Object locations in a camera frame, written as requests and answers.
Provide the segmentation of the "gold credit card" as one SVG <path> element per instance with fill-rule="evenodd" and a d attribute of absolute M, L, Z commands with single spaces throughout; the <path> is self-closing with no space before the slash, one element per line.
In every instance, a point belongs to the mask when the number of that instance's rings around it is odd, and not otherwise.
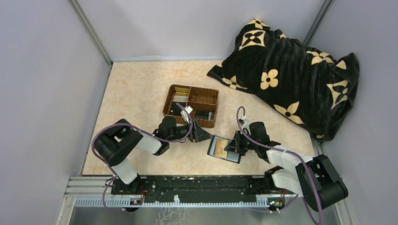
<path fill-rule="evenodd" d="M 228 152 L 225 150 L 225 147 L 227 147 L 228 144 L 229 141 L 225 139 L 218 139 L 216 141 L 214 154 L 217 158 L 227 158 Z"/>

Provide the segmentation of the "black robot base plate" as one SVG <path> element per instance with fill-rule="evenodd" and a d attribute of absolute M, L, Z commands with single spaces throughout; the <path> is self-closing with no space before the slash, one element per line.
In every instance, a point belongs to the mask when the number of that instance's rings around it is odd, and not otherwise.
<path fill-rule="evenodd" d="M 113 195 L 138 195 L 145 203 L 171 203 L 175 196 L 181 203 L 254 203 L 259 195 L 283 193 L 263 175 L 144 175 L 129 185 L 116 179 L 111 187 Z"/>

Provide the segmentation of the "black leather card holder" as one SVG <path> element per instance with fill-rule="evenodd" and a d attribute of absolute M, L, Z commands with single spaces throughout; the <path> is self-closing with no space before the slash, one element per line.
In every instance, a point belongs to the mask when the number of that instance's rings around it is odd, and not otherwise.
<path fill-rule="evenodd" d="M 228 149 L 230 143 L 231 140 L 229 139 L 213 136 L 207 150 L 207 155 L 224 161 L 239 164 L 241 155 Z"/>

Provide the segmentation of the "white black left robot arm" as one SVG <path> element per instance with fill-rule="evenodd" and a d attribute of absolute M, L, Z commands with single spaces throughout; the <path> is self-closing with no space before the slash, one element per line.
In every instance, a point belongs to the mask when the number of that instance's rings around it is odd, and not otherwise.
<path fill-rule="evenodd" d="M 139 178 L 127 159 L 134 148 L 160 156 L 169 149 L 171 143 L 179 143 L 185 139 L 198 143 L 212 137 L 212 134 L 193 119 L 189 119 L 183 126 L 177 126 L 174 117 L 166 116 L 151 134 L 133 126 L 126 119 L 121 119 L 97 133 L 92 140 L 91 149 L 116 177 L 129 185 Z"/>

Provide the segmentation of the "brown wicker divided basket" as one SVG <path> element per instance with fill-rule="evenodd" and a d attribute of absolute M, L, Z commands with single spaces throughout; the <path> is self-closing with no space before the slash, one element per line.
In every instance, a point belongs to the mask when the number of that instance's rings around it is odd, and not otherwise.
<path fill-rule="evenodd" d="M 198 122 L 198 124 L 203 128 L 214 128 L 215 120 L 217 116 L 217 107 L 219 101 L 219 90 L 202 88 L 202 87 L 193 87 L 193 86 L 185 86 L 180 84 L 172 84 L 170 85 L 166 97 L 166 101 L 164 103 L 164 107 L 162 109 L 163 116 L 171 116 L 174 117 L 179 124 L 183 124 L 184 120 L 182 116 L 173 116 L 169 115 L 172 99 L 175 93 L 175 87 L 182 88 L 190 88 L 190 93 L 188 95 L 189 99 L 186 103 L 186 106 L 191 106 L 193 111 L 191 112 L 191 116 L 194 120 Z M 196 111 L 211 111 L 214 113 L 213 119 L 211 121 L 208 120 L 198 120 L 195 119 Z"/>

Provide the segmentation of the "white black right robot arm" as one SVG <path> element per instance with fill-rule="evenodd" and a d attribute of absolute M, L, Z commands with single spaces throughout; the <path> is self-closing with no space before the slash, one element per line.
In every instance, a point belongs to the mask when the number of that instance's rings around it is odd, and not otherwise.
<path fill-rule="evenodd" d="M 298 194 L 316 212 L 349 195 L 348 188 L 326 155 L 312 157 L 293 152 L 272 141 L 263 122 L 241 122 L 233 139 L 222 150 L 239 156 L 253 150 L 260 159 L 275 165 L 264 175 L 269 189 L 287 189 Z"/>

